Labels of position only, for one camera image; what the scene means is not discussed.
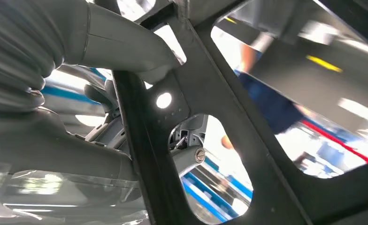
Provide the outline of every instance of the gray pipe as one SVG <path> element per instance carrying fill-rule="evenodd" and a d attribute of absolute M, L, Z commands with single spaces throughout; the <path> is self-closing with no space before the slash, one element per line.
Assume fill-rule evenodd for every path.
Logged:
<path fill-rule="evenodd" d="M 0 111 L 44 103 L 44 78 L 61 64 L 125 70 L 148 83 L 179 65 L 149 30 L 84 0 L 0 0 Z"/>

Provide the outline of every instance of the gray plastic housing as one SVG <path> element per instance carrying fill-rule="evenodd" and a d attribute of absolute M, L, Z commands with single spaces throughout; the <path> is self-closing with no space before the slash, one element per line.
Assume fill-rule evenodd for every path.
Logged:
<path fill-rule="evenodd" d="M 61 64 L 125 70 L 148 83 L 179 66 L 151 31 L 85 0 L 0 0 L 0 111 L 30 112 Z"/>
<path fill-rule="evenodd" d="M 42 170 L 138 180 L 126 154 L 67 133 L 58 115 L 43 108 L 23 114 L 0 113 L 0 162 L 11 166 L 11 174 Z"/>

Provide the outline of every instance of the black metal frame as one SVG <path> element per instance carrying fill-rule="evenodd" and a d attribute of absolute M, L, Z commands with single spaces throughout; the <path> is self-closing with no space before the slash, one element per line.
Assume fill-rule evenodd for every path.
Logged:
<path fill-rule="evenodd" d="M 359 20 L 368 21 L 366 10 L 344 0 L 321 2 L 368 38 L 368 30 L 349 17 L 349 9 L 354 9 Z M 248 212 L 226 224 L 330 224 L 368 210 L 368 165 L 329 180 L 299 171 L 215 46 L 210 37 L 214 23 L 243 3 L 229 1 L 226 7 L 213 9 L 212 16 L 191 23 L 184 15 L 177 16 L 175 4 L 157 1 L 138 22 L 150 30 L 169 24 L 187 62 L 149 90 L 136 76 L 114 71 L 125 132 L 151 220 L 158 225 L 203 224 L 186 203 L 168 148 L 172 129 L 198 113 L 213 115 L 224 125 L 254 187 Z M 162 110 L 155 101 L 164 92 L 173 101 Z"/>

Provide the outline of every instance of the screw head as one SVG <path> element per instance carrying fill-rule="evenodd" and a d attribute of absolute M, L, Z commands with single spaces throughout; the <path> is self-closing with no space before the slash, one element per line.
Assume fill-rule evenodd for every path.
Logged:
<path fill-rule="evenodd" d="M 203 148 L 199 148 L 195 151 L 195 162 L 202 163 L 206 158 L 205 150 Z"/>

